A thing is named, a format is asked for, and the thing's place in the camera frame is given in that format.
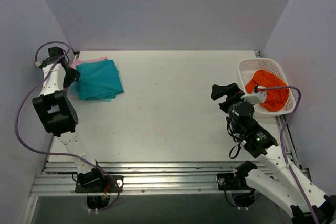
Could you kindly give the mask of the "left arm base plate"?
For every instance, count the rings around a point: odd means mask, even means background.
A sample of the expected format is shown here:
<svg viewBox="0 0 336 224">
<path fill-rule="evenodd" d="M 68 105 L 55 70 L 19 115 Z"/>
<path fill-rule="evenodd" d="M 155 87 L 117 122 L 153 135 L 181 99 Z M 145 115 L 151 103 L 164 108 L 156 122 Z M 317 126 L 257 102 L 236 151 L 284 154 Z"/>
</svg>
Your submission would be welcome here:
<svg viewBox="0 0 336 224">
<path fill-rule="evenodd" d="M 87 180 L 81 179 L 77 182 L 75 187 L 76 193 L 118 193 L 123 190 L 124 176 L 122 175 L 112 175 L 115 181 L 118 183 L 118 187 L 111 177 L 104 175 L 102 177 L 89 178 Z"/>
</svg>

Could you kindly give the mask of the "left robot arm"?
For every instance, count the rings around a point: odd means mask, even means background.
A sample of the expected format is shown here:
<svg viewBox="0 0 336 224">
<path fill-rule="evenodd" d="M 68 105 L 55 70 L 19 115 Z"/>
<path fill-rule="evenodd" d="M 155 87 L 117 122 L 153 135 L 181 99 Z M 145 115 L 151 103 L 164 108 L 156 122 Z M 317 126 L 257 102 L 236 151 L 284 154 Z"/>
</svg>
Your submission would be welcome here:
<svg viewBox="0 0 336 224">
<path fill-rule="evenodd" d="M 73 160 L 77 184 L 100 192 L 105 188 L 106 179 L 76 130 L 79 119 L 67 96 L 67 89 L 79 80 L 80 73 L 69 65 L 62 48 L 48 48 L 48 54 L 47 59 L 37 63 L 45 80 L 39 96 L 32 100 L 34 109 L 44 129 L 60 140 L 67 150 L 64 155 Z"/>
</svg>

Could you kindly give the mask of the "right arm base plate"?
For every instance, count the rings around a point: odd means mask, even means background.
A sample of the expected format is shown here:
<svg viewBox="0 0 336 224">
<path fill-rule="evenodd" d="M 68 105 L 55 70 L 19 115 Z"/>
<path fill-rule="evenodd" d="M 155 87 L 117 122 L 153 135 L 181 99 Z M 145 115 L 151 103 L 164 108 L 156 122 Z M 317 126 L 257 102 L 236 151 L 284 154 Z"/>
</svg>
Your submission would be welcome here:
<svg viewBox="0 0 336 224">
<path fill-rule="evenodd" d="M 216 175 L 217 187 L 220 191 L 251 190 L 244 179 L 236 177 L 234 173 L 220 173 Z"/>
</svg>

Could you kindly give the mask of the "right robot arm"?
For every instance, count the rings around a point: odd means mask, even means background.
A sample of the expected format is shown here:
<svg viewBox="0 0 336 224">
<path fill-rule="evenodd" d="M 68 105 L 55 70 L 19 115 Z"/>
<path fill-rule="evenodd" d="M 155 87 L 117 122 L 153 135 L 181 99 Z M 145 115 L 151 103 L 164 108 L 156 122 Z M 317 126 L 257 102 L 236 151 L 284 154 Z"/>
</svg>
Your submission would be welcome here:
<svg viewBox="0 0 336 224">
<path fill-rule="evenodd" d="M 227 132 L 237 149 L 246 150 L 263 163 L 275 179 L 264 174 L 251 161 L 233 171 L 236 187 L 247 186 L 260 192 L 284 210 L 292 223 L 332 223 L 335 221 L 335 195 L 318 188 L 287 156 L 283 137 L 276 140 L 254 119 L 254 105 L 265 101 L 269 88 L 256 85 L 245 94 L 236 83 L 212 86 L 211 99 L 225 97 L 219 108 L 227 114 Z"/>
</svg>

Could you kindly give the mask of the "teal t-shirt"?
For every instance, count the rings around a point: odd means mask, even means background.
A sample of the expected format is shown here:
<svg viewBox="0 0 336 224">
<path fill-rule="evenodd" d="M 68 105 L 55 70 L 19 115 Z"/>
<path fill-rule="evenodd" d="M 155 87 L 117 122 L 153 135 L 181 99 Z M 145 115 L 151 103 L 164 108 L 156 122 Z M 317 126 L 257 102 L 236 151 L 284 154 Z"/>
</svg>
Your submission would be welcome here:
<svg viewBox="0 0 336 224">
<path fill-rule="evenodd" d="M 74 69 L 80 73 L 80 77 L 70 86 L 70 91 L 80 100 L 110 102 L 124 92 L 113 60 L 101 58 L 98 61 L 83 61 L 75 64 Z"/>
</svg>

